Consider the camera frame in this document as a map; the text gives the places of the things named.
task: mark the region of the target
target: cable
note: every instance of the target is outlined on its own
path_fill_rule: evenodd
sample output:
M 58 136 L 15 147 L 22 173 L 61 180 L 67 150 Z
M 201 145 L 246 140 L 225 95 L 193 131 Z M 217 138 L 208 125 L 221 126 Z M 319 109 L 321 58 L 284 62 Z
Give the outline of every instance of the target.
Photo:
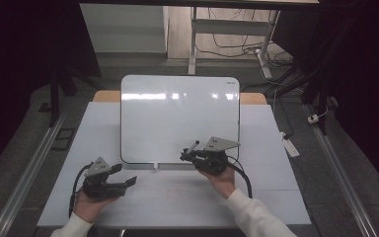
M 245 180 L 246 182 L 246 186 L 248 187 L 248 197 L 249 198 L 253 198 L 252 197 L 252 186 L 251 186 L 251 181 L 249 180 L 249 177 L 245 174 L 244 171 L 242 171 L 241 169 L 239 169 L 237 166 L 234 166 L 232 164 L 230 164 L 229 162 L 224 162 L 224 161 L 221 161 L 220 162 L 223 162 L 227 167 L 233 169 L 234 171 L 238 172 L 239 175 L 242 176 L 242 178 Z
M 283 111 L 283 113 L 284 113 L 284 115 L 285 115 L 285 118 L 286 118 L 286 120 L 287 120 L 287 122 L 288 122 L 288 125 L 289 125 L 289 127 L 290 127 L 290 132 L 289 133 L 285 133 L 285 135 L 284 135 L 284 139 L 288 139 L 288 138 L 290 138 L 291 136 L 293 136 L 294 135 L 294 128 L 293 128 L 293 126 L 292 126 L 292 124 L 291 124 L 291 121 L 290 121 L 290 118 L 288 117 L 288 115 L 287 115 L 287 112 L 285 111 L 285 108 L 284 108 L 284 106 L 282 105 L 282 102 L 281 102 L 281 100 L 278 98 L 278 102 L 279 102 L 279 105 L 281 106 L 281 108 L 282 108 L 282 111 Z
M 195 45 L 195 48 L 196 48 L 196 50 L 198 50 L 200 52 L 211 53 L 211 54 L 215 54 L 215 55 L 219 55 L 219 56 L 224 56 L 224 57 L 239 57 L 239 56 L 245 56 L 246 55 L 245 52 L 241 53 L 241 54 L 236 54 L 236 55 L 225 55 L 225 54 L 221 54 L 221 53 L 213 52 L 213 51 L 204 51 L 204 50 L 199 49 L 196 45 Z
M 237 10 L 234 14 L 235 14 L 235 15 L 238 14 L 238 15 L 232 17 L 230 20 L 233 20 L 233 19 L 239 17 L 240 14 L 241 14 L 241 12 L 242 12 L 242 9 Z M 214 12 L 213 12 L 213 10 L 212 10 L 211 8 L 208 8 L 208 19 L 211 19 L 211 14 L 210 14 L 210 13 L 212 13 L 213 16 L 214 16 L 214 18 L 217 19 L 217 16 L 214 14 Z M 252 15 L 252 19 L 251 19 L 251 21 L 254 20 L 255 13 L 256 13 L 256 10 L 254 10 L 254 14 Z M 262 43 L 263 43 L 263 42 L 257 42 L 257 43 L 246 44 L 246 41 L 247 41 L 247 39 L 248 39 L 248 36 L 246 36 L 246 38 L 245 38 L 243 44 L 240 44 L 240 45 L 220 45 L 220 44 L 218 44 L 217 41 L 216 41 L 215 34 L 212 34 L 212 36 L 213 36 L 213 40 L 214 40 L 215 45 L 218 46 L 218 47 L 241 47 L 242 50 L 244 50 L 244 49 L 243 49 L 244 46 L 254 46 L 254 45 L 259 46 L 259 44 L 262 44 Z
M 275 89 L 275 92 L 273 93 L 273 101 L 272 101 L 272 113 L 275 116 L 275 98 L 276 98 L 276 91 L 278 89 Z
M 236 159 L 236 158 L 233 157 L 233 156 L 227 156 L 227 158 L 231 158 L 231 159 L 233 159 L 236 163 L 239 164 L 239 166 L 241 167 L 242 171 L 245 172 L 245 169 L 243 168 L 242 164 L 239 162 L 239 158 Z
M 82 173 L 89 169 L 94 162 L 91 162 L 91 164 L 84 166 L 81 171 L 79 171 L 78 175 L 76 176 L 75 183 L 73 184 L 73 191 L 72 196 L 70 196 L 70 202 L 69 202 L 69 217 L 72 215 L 73 206 L 75 204 L 75 197 L 76 197 L 76 186 L 78 185 L 79 178 L 81 177 Z
M 323 114 L 319 115 L 318 118 L 323 117 L 327 112 L 328 112 L 328 106 L 326 106 L 326 111 Z

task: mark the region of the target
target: black cable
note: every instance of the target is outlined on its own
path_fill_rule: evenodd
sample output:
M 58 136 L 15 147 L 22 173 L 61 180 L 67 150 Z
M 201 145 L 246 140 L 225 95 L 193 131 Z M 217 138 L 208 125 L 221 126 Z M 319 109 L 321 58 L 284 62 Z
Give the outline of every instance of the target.
M 196 48 L 196 50 L 198 50 L 200 52 L 211 53 L 211 54 L 224 56 L 224 57 L 239 57 L 239 56 L 245 56 L 246 55 L 246 53 L 236 54 L 236 55 L 225 55 L 225 54 L 220 54 L 220 53 L 213 52 L 213 51 L 204 51 L 204 50 L 199 49 L 196 45 L 195 45 L 195 48 Z
M 236 158 L 233 157 L 233 156 L 227 156 L 227 157 L 230 158 L 230 159 L 233 159 L 236 163 L 238 163 L 239 166 L 241 167 L 242 171 L 245 172 L 245 169 L 243 168 L 242 164 L 239 162 L 239 158 L 236 159 Z
M 73 212 L 73 206 L 75 205 L 75 197 L 76 197 L 76 187 L 78 185 L 79 178 L 81 177 L 82 173 L 89 169 L 94 162 L 91 162 L 91 164 L 84 166 L 81 171 L 79 171 L 78 175 L 76 176 L 75 183 L 73 184 L 73 191 L 72 195 L 70 196 L 70 202 L 69 202 L 69 217 L 72 215 Z
M 237 166 L 233 165 L 233 164 L 230 164 L 229 162 L 226 162 L 226 166 L 235 170 L 236 172 L 239 173 L 239 175 L 242 176 L 242 178 L 245 180 L 246 182 L 246 186 L 248 187 L 248 197 L 249 198 L 253 198 L 252 197 L 252 186 L 251 186 L 251 181 L 249 180 L 249 177 L 245 174 L 244 171 L 242 171 L 241 169 L 239 169 Z
M 278 102 L 279 102 L 279 105 L 281 106 L 281 108 L 282 108 L 282 111 L 283 111 L 283 113 L 284 113 L 284 116 L 285 116 L 285 119 L 287 120 L 287 122 L 288 122 L 288 125 L 289 125 L 289 127 L 290 127 L 290 132 L 289 133 L 285 133 L 285 135 L 284 135 L 284 139 L 288 139 L 289 137 L 291 137 L 291 136 L 293 136 L 294 135 L 294 128 L 293 128 L 293 126 L 292 126 L 292 124 L 291 124 L 291 121 L 290 121 L 290 118 L 288 117 L 288 115 L 287 115 L 287 112 L 285 111 L 285 108 L 284 108 L 284 106 L 282 105 L 282 102 L 281 102 L 281 100 L 278 98 Z
M 217 19 L 217 17 L 216 17 L 216 15 L 214 14 L 213 10 L 211 10 L 210 8 L 208 8 L 208 19 L 211 19 L 211 14 L 210 14 L 210 12 L 214 15 L 214 18 Z M 233 17 L 233 18 L 231 18 L 230 20 L 233 20 L 233 19 L 235 19 L 236 17 L 239 17 L 239 15 L 240 15 L 241 12 L 242 12 L 242 9 L 239 9 L 238 11 L 236 11 L 236 13 L 238 13 L 238 15 L 235 16 L 235 17 Z M 252 15 L 252 19 L 251 19 L 251 21 L 254 20 L 255 13 L 256 13 L 256 10 L 254 10 L 254 13 L 253 13 L 253 15 Z M 241 47 L 242 50 L 244 50 L 244 49 L 243 49 L 244 46 L 254 46 L 254 45 L 258 45 L 258 44 L 262 44 L 262 43 L 263 43 L 263 42 L 257 42 L 257 43 L 246 44 L 246 41 L 247 41 L 247 39 L 248 39 L 248 36 L 246 36 L 245 41 L 244 41 L 243 44 L 241 44 L 241 45 L 219 45 L 219 44 L 217 43 L 217 41 L 216 41 L 215 34 L 212 34 L 212 35 L 213 35 L 214 43 L 215 43 L 215 45 L 218 46 L 218 47 Z

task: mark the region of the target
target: human hand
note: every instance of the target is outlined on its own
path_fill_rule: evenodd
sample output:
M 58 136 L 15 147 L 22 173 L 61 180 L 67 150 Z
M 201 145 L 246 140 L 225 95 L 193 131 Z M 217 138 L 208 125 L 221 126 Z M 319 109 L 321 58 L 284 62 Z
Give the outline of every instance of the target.
M 119 199 L 119 197 L 108 199 L 91 198 L 85 195 L 85 193 L 81 190 L 78 194 L 76 194 L 73 212 L 86 222 L 92 223 L 100 214 L 100 211 L 104 208 L 104 206 L 117 199 Z
M 236 190 L 235 171 L 233 169 L 227 167 L 226 170 L 218 176 L 213 176 L 200 170 L 198 170 L 198 172 L 205 176 L 213 188 L 225 199 L 227 199 Z

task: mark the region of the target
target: gray floor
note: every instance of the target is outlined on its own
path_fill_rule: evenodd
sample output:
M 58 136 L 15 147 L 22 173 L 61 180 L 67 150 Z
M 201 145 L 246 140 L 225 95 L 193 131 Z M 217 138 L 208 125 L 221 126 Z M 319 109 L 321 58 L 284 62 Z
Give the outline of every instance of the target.
M 166 60 L 162 58 L 120 58 L 112 55 L 99 55 L 100 66 L 104 79 L 99 80 L 110 89 L 120 89 L 120 80 L 127 74 L 159 74 L 185 75 L 187 61 Z M 275 77 L 281 75 L 286 67 L 272 68 Z M 241 87 L 263 83 L 255 61 L 211 61 L 201 60 L 197 63 L 197 75 L 205 76 L 233 76 L 240 80 Z M 62 128 L 77 129 L 88 102 L 96 92 L 82 81 L 75 80 L 78 94 L 73 99 L 73 110 L 68 112 Z M 247 92 L 264 92 L 269 85 L 251 87 Z M 290 160 L 296 179 L 303 194 L 313 225 L 289 226 L 298 236 L 362 236 L 355 223 L 341 189 L 328 165 L 322 148 L 313 131 L 313 127 L 306 121 L 307 114 L 300 103 L 300 91 L 293 91 L 275 103 L 275 119 L 280 130 L 289 132 L 290 123 L 294 134 L 292 142 L 301 156 Z M 49 123 L 49 113 L 38 111 L 42 103 L 49 102 L 49 88 L 44 87 L 32 94 L 31 107 L 17 133 L 0 156 L 0 211 L 5 205 L 18 179 L 21 177 L 29 159 L 32 157 Z M 369 213 L 377 232 L 379 233 L 379 175 L 347 136 L 334 118 L 335 107 L 330 106 L 327 115 L 328 137 L 339 155 L 353 186 L 359 194 Z M 48 199 L 52 186 L 55 183 L 63 161 L 67 155 L 63 148 L 68 145 L 66 140 L 53 142 L 52 148 L 38 173 L 20 212 L 18 213 L 8 236 L 49 236 L 51 229 L 37 228 L 36 224 L 42 209 Z M 240 232 L 160 232 L 160 231 L 131 231 L 129 236 L 240 236 Z

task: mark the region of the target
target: floor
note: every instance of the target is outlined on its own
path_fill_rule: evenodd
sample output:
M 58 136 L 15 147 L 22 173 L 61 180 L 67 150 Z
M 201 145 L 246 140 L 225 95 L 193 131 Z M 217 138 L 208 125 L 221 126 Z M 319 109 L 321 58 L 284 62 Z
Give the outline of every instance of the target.
M 177 23 L 188 19 L 190 15 L 186 9 L 177 9 L 176 14 L 182 12 L 181 19 L 177 18 Z M 220 15 L 219 11 L 213 10 L 217 17 L 226 19 L 237 15 L 230 11 L 227 15 Z M 246 12 L 245 19 L 252 18 L 253 13 Z M 208 17 L 208 11 L 200 11 L 199 16 Z M 243 19 L 243 11 L 238 18 Z M 256 14 L 256 18 L 267 18 L 267 13 Z M 208 50 L 218 50 L 221 53 L 240 53 L 241 49 L 232 48 L 231 51 L 216 47 L 212 40 L 212 35 L 203 36 L 205 39 L 197 39 L 197 46 L 208 48 Z M 175 40 L 180 45 L 175 48 L 185 47 L 189 38 L 185 34 L 175 35 Z M 219 44 L 243 43 L 243 37 L 234 37 L 226 41 L 226 38 L 217 38 Z M 103 79 L 97 79 L 108 89 L 119 90 L 121 78 L 127 74 L 152 74 L 152 75 L 185 75 L 187 74 L 188 51 L 172 50 L 174 46 L 169 45 L 171 54 L 169 59 L 158 57 L 128 56 L 120 57 L 115 55 L 99 54 L 98 59 L 103 73 Z M 268 90 L 272 83 L 265 81 L 258 68 L 258 62 L 250 56 L 240 60 L 239 58 L 216 57 L 216 55 L 199 54 L 200 60 L 197 63 L 196 74 L 204 76 L 232 76 L 240 80 L 241 90 L 245 92 L 261 92 Z M 287 69 L 287 66 L 271 67 L 274 78 L 278 78 Z M 289 80 L 294 80 L 297 74 L 290 76 Z M 62 125 L 64 131 L 76 130 L 80 124 L 82 115 L 90 101 L 92 101 L 96 90 L 86 83 L 75 79 L 78 93 L 73 98 L 72 110 L 67 113 L 66 120 Z M 348 207 L 348 203 L 343 197 L 343 193 L 333 174 L 328 160 L 314 133 L 313 126 L 308 124 L 304 105 L 301 104 L 299 96 L 304 88 L 298 88 L 280 99 L 273 98 L 274 90 L 271 90 L 267 98 L 268 103 L 274 110 L 275 120 L 280 130 L 293 132 L 291 140 L 300 152 L 300 157 L 290 159 L 297 182 L 302 191 L 303 199 L 313 220 L 312 225 L 289 226 L 297 236 L 362 236 L 355 218 Z M 41 138 L 47 130 L 49 123 L 49 113 L 41 112 L 39 108 L 43 103 L 49 102 L 49 87 L 43 87 L 32 94 L 31 106 L 25 119 L 20 124 L 16 134 L 8 143 L 6 149 L 0 156 L 0 212 L 7 202 L 12 190 L 17 185 L 30 158 L 34 155 Z M 313 105 L 307 106 L 314 111 Z M 333 144 L 341 163 L 345 168 L 352 185 L 358 193 L 362 203 L 370 216 L 375 229 L 379 235 L 379 175 L 372 167 L 371 163 L 360 151 L 356 144 L 344 132 L 335 119 L 334 112 L 336 106 L 330 104 L 327 114 L 328 138 Z M 49 236 L 52 229 L 37 228 L 39 216 L 45 206 L 46 200 L 51 192 L 58 172 L 63 165 L 68 153 L 69 142 L 58 137 L 52 143 L 44 163 L 42 164 L 38 176 L 30 189 L 20 211 L 18 212 L 7 236 Z M 117 232 L 104 230 L 100 236 L 117 236 Z M 146 231 L 126 231 L 126 236 L 243 236 L 238 231 L 170 231 L 146 230 Z

